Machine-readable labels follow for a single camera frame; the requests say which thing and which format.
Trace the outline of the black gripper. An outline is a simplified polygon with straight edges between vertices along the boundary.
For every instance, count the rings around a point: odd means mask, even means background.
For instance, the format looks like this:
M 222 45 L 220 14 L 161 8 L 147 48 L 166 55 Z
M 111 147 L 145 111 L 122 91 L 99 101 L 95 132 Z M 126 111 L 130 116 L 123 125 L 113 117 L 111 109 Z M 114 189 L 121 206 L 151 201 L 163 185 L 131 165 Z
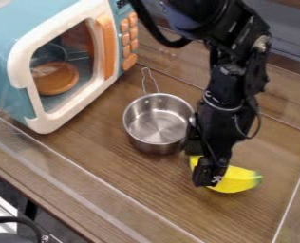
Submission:
M 185 152 L 191 157 L 191 181 L 195 187 L 214 187 L 225 177 L 234 145 L 248 139 L 253 121 L 260 118 L 254 97 L 229 105 L 210 91 L 197 104 L 187 127 Z

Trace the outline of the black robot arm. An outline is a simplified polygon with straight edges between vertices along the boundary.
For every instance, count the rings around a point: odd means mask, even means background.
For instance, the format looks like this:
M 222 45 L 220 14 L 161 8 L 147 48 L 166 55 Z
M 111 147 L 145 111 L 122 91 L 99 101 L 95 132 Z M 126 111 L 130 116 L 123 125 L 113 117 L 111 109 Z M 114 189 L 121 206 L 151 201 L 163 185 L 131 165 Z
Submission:
M 233 147 L 257 136 L 262 115 L 257 95 L 269 82 L 269 24 L 244 0 L 161 0 L 167 22 L 181 38 L 159 31 L 142 0 L 129 0 L 153 38 L 179 48 L 199 40 L 210 51 L 210 80 L 187 124 L 185 152 L 194 163 L 197 187 L 226 177 Z

